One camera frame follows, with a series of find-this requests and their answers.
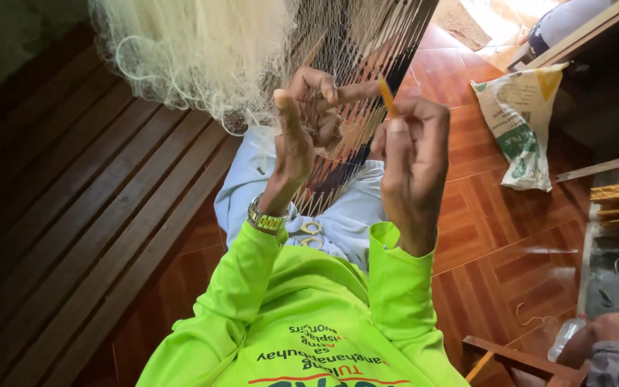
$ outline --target neon green shirt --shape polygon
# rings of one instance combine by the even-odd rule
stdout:
[[[368,286],[345,259],[243,224],[138,386],[468,386],[434,327],[433,252],[413,258],[399,237],[371,227]]]

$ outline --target watch band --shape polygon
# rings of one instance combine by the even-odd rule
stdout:
[[[258,229],[278,231],[288,217],[288,210],[285,212],[284,216],[263,214],[257,209],[257,203],[259,203],[259,198],[261,197],[261,194],[257,195],[250,203],[250,207],[248,207],[248,221]]]

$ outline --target light blue pants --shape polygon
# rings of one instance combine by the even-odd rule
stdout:
[[[214,201],[219,226],[228,234],[226,244],[229,248],[247,219],[250,202],[264,191],[274,170],[276,154],[273,136],[273,128],[248,129],[224,186]],[[314,237],[318,241],[311,240],[307,246],[347,259],[367,273],[369,227],[386,220],[379,192],[383,175],[382,161],[367,160],[335,203],[314,218],[298,214],[297,207],[291,204],[285,224],[290,235],[286,244],[299,245],[303,240]],[[321,231],[315,235],[302,231],[302,225],[309,222],[320,224]],[[307,228],[316,230],[314,225]]]

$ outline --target knee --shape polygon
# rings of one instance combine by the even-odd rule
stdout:
[[[619,341],[619,313],[600,315],[592,321],[591,328],[597,341]]]

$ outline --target fishing net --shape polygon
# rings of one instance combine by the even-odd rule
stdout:
[[[90,0],[100,54],[133,93],[207,111],[228,133],[275,124],[272,94],[300,66],[338,86],[376,79],[397,90],[437,0]],[[343,105],[343,140],[320,149],[295,198],[302,213],[328,207],[365,162],[386,115],[383,101]],[[274,133],[261,148],[273,147]]]

